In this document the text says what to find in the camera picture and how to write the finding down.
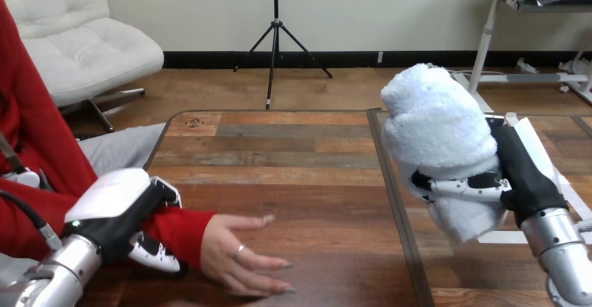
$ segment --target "white wall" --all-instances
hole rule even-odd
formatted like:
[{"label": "white wall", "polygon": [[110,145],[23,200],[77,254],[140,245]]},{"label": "white wall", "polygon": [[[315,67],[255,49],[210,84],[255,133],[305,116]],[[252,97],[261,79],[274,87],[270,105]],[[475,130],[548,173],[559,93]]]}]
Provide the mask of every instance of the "white wall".
[{"label": "white wall", "polygon": [[[491,0],[279,0],[280,18],[313,51],[476,50]],[[273,0],[109,0],[112,17],[166,51],[244,51],[273,19]],[[589,14],[500,11],[492,50],[575,50]],[[298,46],[287,43],[284,51]],[[269,50],[271,38],[258,50]]]}]

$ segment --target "wooden table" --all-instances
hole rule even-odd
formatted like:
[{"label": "wooden table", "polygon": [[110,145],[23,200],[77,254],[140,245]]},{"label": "wooden table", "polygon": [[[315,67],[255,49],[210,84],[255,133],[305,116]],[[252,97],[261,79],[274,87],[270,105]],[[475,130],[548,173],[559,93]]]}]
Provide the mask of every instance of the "wooden table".
[{"label": "wooden table", "polygon": [[[527,245],[456,246],[423,203],[397,187],[397,166],[380,145],[386,116],[380,110],[174,116],[148,172],[176,185],[189,209],[275,214],[271,227],[239,238],[293,261],[294,269],[277,276],[299,292],[244,300],[197,273],[174,280],[147,269],[104,269],[83,306],[550,306]],[[592,200],[584,186],[592,182],[591,138],[569,117],[531,120],[557,167]],[[501,229],[517,230],[511,223]]]}]

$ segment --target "black baseboard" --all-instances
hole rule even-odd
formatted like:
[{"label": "black baseboard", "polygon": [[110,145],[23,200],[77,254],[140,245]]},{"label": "black baseboard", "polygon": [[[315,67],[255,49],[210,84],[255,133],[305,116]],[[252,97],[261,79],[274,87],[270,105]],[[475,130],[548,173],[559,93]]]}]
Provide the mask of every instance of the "black baseboard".
[{"label": "black baseboard", "polygon": [[[432,63],[445,67],[473,66],[476,51],[385,51],[378,63],[378,52],[313,52],[326,68],[408,68],[417,63]],[[247,52],[232,51],[167,51],[164,68],[226,68],[241,64],[242,68],[269,68],[271,52],[254,52],[247,63]],[[516,66],[524,57],[535,67],[556,68],[560,62],[573,59],[576,52],[569,51],[490,51],[485,66]],[[282,52],[279,68],[314,68],[302,52]]]}]

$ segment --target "gray pants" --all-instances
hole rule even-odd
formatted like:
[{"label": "gray pants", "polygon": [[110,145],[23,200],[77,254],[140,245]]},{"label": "gray pants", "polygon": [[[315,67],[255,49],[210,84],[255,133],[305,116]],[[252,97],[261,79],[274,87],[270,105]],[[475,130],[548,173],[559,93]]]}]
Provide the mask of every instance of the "gray pants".
[{"label": "gray pants", "polygon": [[[78,142],[98,176],[126,167],[143,167],[162,133],[164,124],[129,128]],[[37,261],[0,253],[0,287],[17,280]]]}]

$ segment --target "white towel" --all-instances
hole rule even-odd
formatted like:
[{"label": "white towel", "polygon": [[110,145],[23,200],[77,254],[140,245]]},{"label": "white towel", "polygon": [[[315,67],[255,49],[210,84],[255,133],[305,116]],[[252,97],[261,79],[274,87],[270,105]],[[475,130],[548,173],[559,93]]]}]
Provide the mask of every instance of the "white towel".
[{"label": "white towel", "polygon": [[[471,95],[443,68],[418,64],[395,76],[382,90],[390,111],[384,141],[399,164],[410,192],[414,171],[437,179],[463,179],[498,170],[497,144]],[[495,230],[505,218],[501,202],[439,197],[428,204],[436,224],[455,241]]]}]

